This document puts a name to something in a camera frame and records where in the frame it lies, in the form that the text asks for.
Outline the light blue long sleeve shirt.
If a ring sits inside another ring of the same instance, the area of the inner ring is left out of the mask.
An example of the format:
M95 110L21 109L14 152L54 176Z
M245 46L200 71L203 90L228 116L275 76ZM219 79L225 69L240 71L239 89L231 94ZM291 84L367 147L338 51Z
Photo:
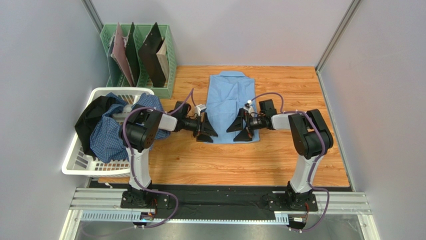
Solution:
M235 143L238 132L227 132L227 129L240 108L255 96L255 80L241 71L222 71L209 77L206 113L218 134L212 137L214 144Z

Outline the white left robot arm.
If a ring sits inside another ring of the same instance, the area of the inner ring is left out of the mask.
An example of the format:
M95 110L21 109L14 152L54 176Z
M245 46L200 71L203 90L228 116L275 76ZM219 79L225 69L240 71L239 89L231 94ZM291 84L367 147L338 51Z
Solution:
M149 170L149 151L154 143L158 130L179 132L190 131L198 142L212 143L218 133L211 125L203 104L195 107L195 116L190 117L191 105L177 101L174 110L166 114L160 110L150 109L140 104L125 118L124 126L119 130L119 137L126 147L129 164L130 180L128 188L122 194L121 208L145 209L157 206L157 200L165 193L158 193L152 188Z

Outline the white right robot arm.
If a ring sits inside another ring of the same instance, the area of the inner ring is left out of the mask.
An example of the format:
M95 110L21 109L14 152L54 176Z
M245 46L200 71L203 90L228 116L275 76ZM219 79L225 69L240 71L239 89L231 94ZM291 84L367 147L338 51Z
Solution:
M283 203L292 210L303 208L312 198L319 162L334 144L331 132L318 109L278 113L273 100L268 99L259 102L260 111L255 114L252 103L249 100L239 109L226 131L238 133L235 142L251 142L256 130L289 130L298 158Z

